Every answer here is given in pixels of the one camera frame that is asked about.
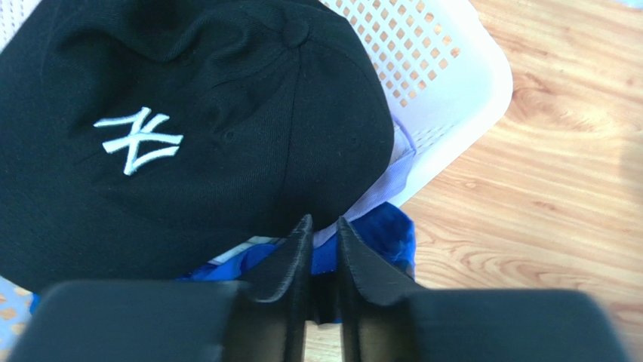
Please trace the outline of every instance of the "light brown wood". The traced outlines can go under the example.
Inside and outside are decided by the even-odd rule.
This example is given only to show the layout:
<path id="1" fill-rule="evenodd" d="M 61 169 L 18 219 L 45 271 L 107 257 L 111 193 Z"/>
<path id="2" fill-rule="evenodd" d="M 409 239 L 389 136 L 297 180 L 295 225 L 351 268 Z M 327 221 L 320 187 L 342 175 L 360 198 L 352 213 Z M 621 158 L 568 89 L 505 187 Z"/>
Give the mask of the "light brown wood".
<path id="1" fill-rule="evenodd" d="M 608 0 L 472 0 L 506 52 L 506 116 L 403 206 L 432 288 L 571 288 L 643 360 L 643 12 Z M 307 361 L 341 360 L 337 327 Z"/>

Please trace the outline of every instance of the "laundry basket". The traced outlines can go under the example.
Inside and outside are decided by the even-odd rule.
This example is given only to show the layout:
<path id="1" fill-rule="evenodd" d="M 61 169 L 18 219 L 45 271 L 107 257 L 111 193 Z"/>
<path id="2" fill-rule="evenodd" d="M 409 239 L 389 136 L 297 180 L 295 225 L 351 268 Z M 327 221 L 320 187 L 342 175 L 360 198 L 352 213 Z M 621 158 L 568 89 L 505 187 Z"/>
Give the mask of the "laundry basket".
<path id="1" fill-rule="evenodd" d="M 401 205 L 502 117 L 512 94 L 509 63 L 467 0 L 321 2 L 353 25 L 391 111 L 416 143 L 407 187 L 391 200 Z M 37 4 L 0 0 L 0 51 Z M 28 300 L 0 280 L 0 351 L 21 331 Z"/>

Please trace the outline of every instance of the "wooden table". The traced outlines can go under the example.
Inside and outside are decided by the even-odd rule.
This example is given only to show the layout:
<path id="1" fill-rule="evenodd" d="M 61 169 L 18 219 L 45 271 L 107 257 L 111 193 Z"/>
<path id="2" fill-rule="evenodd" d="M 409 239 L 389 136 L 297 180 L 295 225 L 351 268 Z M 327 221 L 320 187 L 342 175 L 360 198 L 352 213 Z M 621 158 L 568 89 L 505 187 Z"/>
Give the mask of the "wooden table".
<path id="1" fill-rule="evenodd" d="M 431 288 L 593 295 L 643 361 L 643 11 L 472 0 L 512 66 L 506 116 L 403 206 Z M 341 360 L 338 327 L 307 361 Z"/>

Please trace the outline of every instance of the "hat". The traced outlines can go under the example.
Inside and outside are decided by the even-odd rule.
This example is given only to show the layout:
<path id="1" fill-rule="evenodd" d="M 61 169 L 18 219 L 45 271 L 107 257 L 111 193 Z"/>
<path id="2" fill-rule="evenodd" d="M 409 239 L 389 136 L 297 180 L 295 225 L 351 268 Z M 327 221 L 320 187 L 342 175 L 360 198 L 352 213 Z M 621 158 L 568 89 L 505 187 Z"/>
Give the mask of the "hat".
<path id="1" fill-rule="evenodd" d="M 393 126 L 315 0 L 44 0 L 0 54 L 0 275 L 175 278 L 335 222 Z"/>

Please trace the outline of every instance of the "new york yankees logo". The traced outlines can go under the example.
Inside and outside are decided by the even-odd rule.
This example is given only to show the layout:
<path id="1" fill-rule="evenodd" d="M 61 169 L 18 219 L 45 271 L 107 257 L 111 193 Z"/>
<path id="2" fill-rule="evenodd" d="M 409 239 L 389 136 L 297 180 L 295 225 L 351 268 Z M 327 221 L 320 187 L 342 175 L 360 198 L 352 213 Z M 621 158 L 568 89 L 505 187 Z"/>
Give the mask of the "new york yankees logo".
<path id="1" fill-rule="evenodd" d="M 104 118 L 94 124 L 94 127 L 111 127 L 120 126 L 123 124 L 132 125 L 130 134 L 128 134 L 127 136 L 103 143 L 103 148 L 109 154 L 124 149 L 125 147 L 129 148 L 128 159 L 125 162 L 125 169 L 123 170 L 123 173 L 128 176 L 132 175 L 139 169 L 139 167 L 148 162 L 154 161 L 159 158 L 171 157 L 176 155 L 177 151 L 179 150 L 179 145 L 183 140 L 182 135 L 153 132 L 154 128 L 156 128 L 159 124 L 170 119 L 170 117 L 167 115 L 157 114 L 154 116 L 154 118 L 147 122 L 145 126 L 143 126 L 143 122 L 151 112 L 151 109 L 143 107 L 140 112 L 135 115 L 129 115 L 127 117 L 120 118 Z M 141 157 L 138 157 L 138 148 L 140 146 L 140 143 L 145 141 L 156 141 L 174 146 L 152 151 L 146 153 Z"/>

